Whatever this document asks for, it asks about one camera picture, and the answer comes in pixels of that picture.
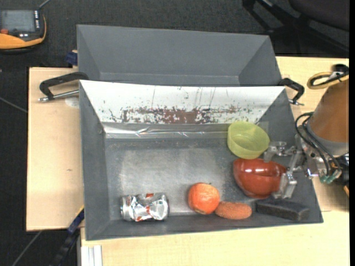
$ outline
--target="aluminum can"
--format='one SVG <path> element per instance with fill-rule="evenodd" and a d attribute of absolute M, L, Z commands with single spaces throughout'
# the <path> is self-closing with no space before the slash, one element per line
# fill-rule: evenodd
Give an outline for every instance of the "aluminum can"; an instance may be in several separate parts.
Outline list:
<path fill-rule="evenodd" d="M 120 209 L 125 221 L 163 221 L 169 215 L 169 201 L 164 193 L 125 195 Z"/>

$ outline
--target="sponge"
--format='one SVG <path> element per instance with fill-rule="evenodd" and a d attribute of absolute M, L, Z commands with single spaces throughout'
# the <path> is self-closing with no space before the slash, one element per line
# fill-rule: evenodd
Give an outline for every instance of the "sponge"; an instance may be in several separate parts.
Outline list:
<path fill-rule="evenodd" d="M 310 214 L 310 209 L 307 206 L 287 199 L 266 199 L 257 201 L 256 211 L 258 213 L 297 222 L 307 219 Z"/>

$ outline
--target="red bowl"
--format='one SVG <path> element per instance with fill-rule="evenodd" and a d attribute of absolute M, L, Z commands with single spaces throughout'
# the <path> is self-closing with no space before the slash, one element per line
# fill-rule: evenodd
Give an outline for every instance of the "red bowl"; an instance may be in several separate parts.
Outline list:
<path fill-rule="evenodd" d="M 278 191 L 281 175 L 286 168 L 277 162 L 261 158 L 238 158 L 233 162 L 234 179 L 246 196 L 265 199 Z"/>

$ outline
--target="green bowl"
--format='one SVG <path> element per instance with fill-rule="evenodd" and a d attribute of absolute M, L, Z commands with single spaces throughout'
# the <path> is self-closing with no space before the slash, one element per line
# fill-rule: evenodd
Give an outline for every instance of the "green bowl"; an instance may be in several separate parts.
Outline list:
<path fill-rule="evenodd" d="M 228 148 L 239 158 L 251 160 L 259 157 L 269 142 L 268 134 L 256 124 L 236 121 L 228 127 Z"/>

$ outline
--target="dark floor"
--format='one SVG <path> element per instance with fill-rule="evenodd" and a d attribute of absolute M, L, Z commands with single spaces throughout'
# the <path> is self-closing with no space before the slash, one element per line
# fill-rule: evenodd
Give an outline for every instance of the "dark floor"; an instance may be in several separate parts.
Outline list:
<path fill-rule="evenodd" d="M 45 0 L 0 0 L 1 8 L 37 7 Z M 291 11 L 287 1 L 278 1 Z M 68 67 L 65 56 L 76 48 L 76 24 L 259 33 L 262 28 L 243 9 L 242 0 L 52 0 L 43 8 L 49 33 L 36 50 L 0 55 L 0 98 L 27 109 L 29 67 Z M 277 24 L 271 18 L 269 22 Z M 348 44 L 349 34 L 315 24 Z M 276 55 L 297 55 L 291 40 L 273 41 Z M 302 42 L 300 56 L 344 57 Z M 37 233 L 26 230 L 27 114 L 0 99 L 0 265 L 13 265 Z M 65 231 L 44 231 L 16 265 L 48 265 L 65 239 Z M 72 254 L 66 265 L 75 265 Z"/>

